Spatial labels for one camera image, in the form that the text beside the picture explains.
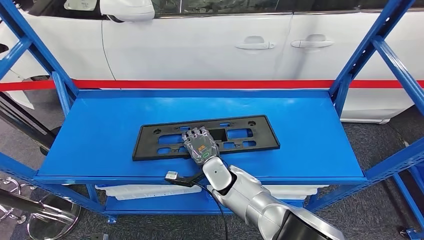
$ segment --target gray carpet floor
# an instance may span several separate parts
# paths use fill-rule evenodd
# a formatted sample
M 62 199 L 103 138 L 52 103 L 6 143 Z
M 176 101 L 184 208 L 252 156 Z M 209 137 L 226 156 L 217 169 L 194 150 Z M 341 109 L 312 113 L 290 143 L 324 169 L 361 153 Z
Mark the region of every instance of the gray carpet floor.
M 29 99 L 36 110 L 29 112 L 49 128 L 62 124 L 63 114 L 54 91 L 28 91 Z M 368 169 L 405 147 L 404 141 L 412 143 L 424 136 L 424 118 L 413 107 L 395 117 L 388 124 L 344 123 L 356 157 L 363 169 Z M 38 146 L 28 137 L 0 121 L 0 152 L 33 168 L 38 168 L 44 157 Z M 417 193 L 411 176 L 402 174 L 414 194 Z M 87 194 L 82 186 L 72 186 Z M 45 193 L 37 189 L 28 192 L 34 200 Z M 348 240 L 400 240 L 403 239 L 397 226 L 419 225 L 406 205 L 392 179 L 375 184 L 317 213 L 342 230 Z M 229 239 L 261 239 L 259 232 L 233 215 L 225 216 Z M 26 240 L 26 226 L 14 227 L 12 221 L 0 223 L 4 240 Z M 224 239 L 224 222 L 221 216 L 209 215 L 126 215 L 120 216 L 117 224 L 107 224 L 106 219 L 83 210 L 75 229 L 63 237 L 64 240 L 89 240 L 93 233 L 106 233 L 110 240 L 143 239 Z

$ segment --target lower shelf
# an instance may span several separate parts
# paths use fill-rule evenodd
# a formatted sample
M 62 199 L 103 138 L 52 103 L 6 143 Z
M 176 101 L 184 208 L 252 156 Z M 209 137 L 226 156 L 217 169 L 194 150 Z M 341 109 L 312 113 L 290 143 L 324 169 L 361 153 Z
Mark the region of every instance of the lower shelf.
M 303 207 L 303 200 L 283 200 L 296 207 Z M 222 207 L 226 214 L 231 210 Z M 105 212 L 108 214 L 181 214 L 181 215 L 214 215 L 220 209 L 214 199 L 204 190 L 197 193 L 117 200 L 108 197 Z

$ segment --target red line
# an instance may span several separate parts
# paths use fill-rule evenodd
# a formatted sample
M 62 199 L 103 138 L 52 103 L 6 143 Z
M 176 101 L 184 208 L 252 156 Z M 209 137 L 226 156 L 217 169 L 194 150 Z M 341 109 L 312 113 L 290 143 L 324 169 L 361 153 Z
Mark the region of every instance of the red line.
M 325 89 L 333 80 L 73 80 L 81 89 Z M 424 80 L 418 80 L 424 87 Z M 356 89 L 400 89 L 397 80 L 354 80 Z M 51 80 L 0 83 L 0 91 L 54 89 Z

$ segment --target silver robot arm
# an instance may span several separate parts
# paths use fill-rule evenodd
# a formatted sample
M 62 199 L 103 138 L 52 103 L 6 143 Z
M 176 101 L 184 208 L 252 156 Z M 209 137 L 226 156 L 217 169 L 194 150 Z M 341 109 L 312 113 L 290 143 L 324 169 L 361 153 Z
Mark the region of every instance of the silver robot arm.
M 213 187 L 212 195 L 265 240 L 344 240 L 342 232 L 310 211 L 273 197 L 254 176 L 224 165 L 209 132 L 194 128 L 182 136 L 184 146 Z

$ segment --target black license plate bracket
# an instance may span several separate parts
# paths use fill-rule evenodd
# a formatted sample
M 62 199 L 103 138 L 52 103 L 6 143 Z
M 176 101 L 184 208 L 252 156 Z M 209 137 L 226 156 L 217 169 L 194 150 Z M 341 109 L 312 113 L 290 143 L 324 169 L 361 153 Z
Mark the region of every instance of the black license plate bracket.
M 143 125 L 138 133 L 132 160 L 190 158 L 181 135 L 200 127 L 209 130 L 219 146 L 220 154 L 280 148 L 266 115 L 230 117 Z

